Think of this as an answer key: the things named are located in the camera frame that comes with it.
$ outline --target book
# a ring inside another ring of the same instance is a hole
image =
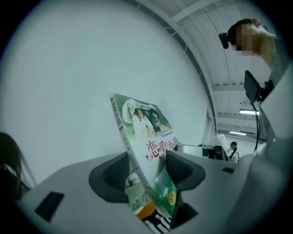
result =
[[[177,189],[166,171],[166,151],[181,144],[160,109],[112,94],[112,109],[130,161],[157,209],[172,217]]]

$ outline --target white ceiling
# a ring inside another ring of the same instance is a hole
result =
[[[159,9],[159,15],[184,33],[204,64],[203,75],[212,87],[218,132],[243,131],[256,133],[255,116],[239,116],[240,109],[252,109],[244,91],[244,72],[249,70],[262,86],[270,70],[262,59],[242,56],[231,47],[223,49],[219,33],[227,32],[238,20],[257,18],[275,32],[266,15],[249,0],[136,0],[148,8]]]

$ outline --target white wall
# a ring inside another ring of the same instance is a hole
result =
[[[122,2],[42,3],[14,35],[0,75],[0,131],[36,183],[125,150],[114,92],[157,104],[185,144],[201,143],[208,98],[197,71],[161,25]]]
[[[225,135],[227,141],[229,142],[229,144],[233,141],[237,142],[237,148],[238,148],[238,152],[239,152],[239,156],[242,157],[244,155],[247,154],[253,154],[254,150],[255,150],[255,140],[246,140],[246,139],[240,139],[240,138],[234,138],[231,136],[227,136]]]
[[[215,134],[214,120],[213,120],[213,117],[210,117],[209,114],[207,113],[204,134],[202,135],[201,143],[207,144],[210,140],[213,139],[214,134]]]

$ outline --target small figure in background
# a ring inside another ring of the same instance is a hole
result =
[[[233,150],[233,152],[231,153],[231,155],[229,156],[230,160],[234,163],[238,163],[238,161],[240,160],[239,154],[237,152],[237,142],[233,141],[230,144],[231,150]]]

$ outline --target black cable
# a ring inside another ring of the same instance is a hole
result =
[[[258,115],[257,115],[257,110],[254,106],[254,104],[252,103],[252,107],[255,111],[255,118],[256,118],[256,144],[255,144],[255,150],[257,149],[257,144],[258,144],[258,140],[259,140],[259,137],[260,137],[260,121],[258,119]]]

